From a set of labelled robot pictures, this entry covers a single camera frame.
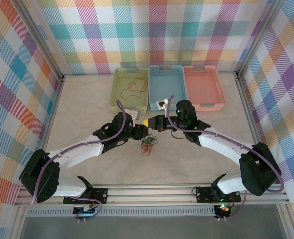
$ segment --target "pink basket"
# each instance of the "pink basket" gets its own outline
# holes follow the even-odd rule
[[[224,89],[215,66],[184,66],[188,99],[196,111],[219,111],[225,105]]]

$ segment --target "blue basket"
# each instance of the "blue basket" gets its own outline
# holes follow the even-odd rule
[[[158,111],[156,101],[175,95],[170,110],[176,110],[176,103],[187,100],[182,66],[149,66],[149,103],[152,111]]]

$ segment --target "yellow object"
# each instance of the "yellow object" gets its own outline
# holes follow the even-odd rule
[[[148,127],[148,120],[144,120],[143,121],[143,125],[146,126],[146,127]]]

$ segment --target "green basket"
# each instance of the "green basket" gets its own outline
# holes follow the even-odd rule
[[[117,68],[112,84],[110,108],[114,113],[121,111],[116,102],[120,100],[127,109],[137,109],[145,114],[148,106],[148,91],[148,69]]]

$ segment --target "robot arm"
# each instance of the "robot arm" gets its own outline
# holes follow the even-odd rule
[[[177,115],[168,118],[168,103],[167,99],[158,101],[158,108],[164,109],[165,114],[145,120],[144,125],[158,132],[181,129],[188,141],[210,148],[228,157],[240,167],[241,175],[224,178],[226,174],[223,174],[211,184],[212,194],[217,200],[226,194],[246,190],[261,196],[275,183],[281,171],[265,144],[251,145],[226,137],[209,124],[198,120],[195,109],[188,100],[177,102]]]
[[[44,202],[53,196],[74,196],[81,198],[92,198],[93,188],[81,176],[74,179],[65,179],[62,172],[84,160],[99,156],[118,146],[120,142],[129,139],[141,140],[148,134],[148,128],[143,125],[134,125],[131,111],[125,110],[125,126],[122,132],[114,139],[98,142],[116,135],[123,124],[123,112],[118,113],[112,123],[104,125],[88,138],[69,147],[46,153],[43,149],[37,150],[31,156],[29,162],[20,175],[21,183],[31,195],[37,188],[36,201]]]

